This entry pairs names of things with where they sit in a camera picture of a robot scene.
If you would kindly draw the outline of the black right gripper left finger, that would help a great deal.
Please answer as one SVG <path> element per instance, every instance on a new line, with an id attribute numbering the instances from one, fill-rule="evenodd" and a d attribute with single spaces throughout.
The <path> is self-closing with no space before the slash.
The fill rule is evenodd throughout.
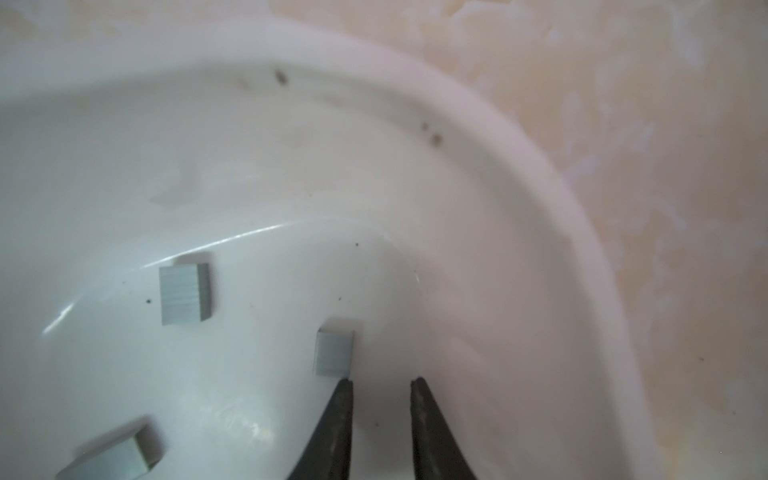
<path id="1" fill-rule="evenodd" d="M 341 379 L 289 480 L 347 480 L 352 452 L 353 382 Z"/>

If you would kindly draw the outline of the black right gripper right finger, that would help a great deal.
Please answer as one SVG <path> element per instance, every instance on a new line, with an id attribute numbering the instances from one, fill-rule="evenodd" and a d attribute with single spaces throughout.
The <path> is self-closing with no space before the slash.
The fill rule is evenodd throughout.
<path id="1" fill-rule="evenodd" d="M 410 413 L 415 478 L 475 480 L 423 377 L 411 382 Z"/>

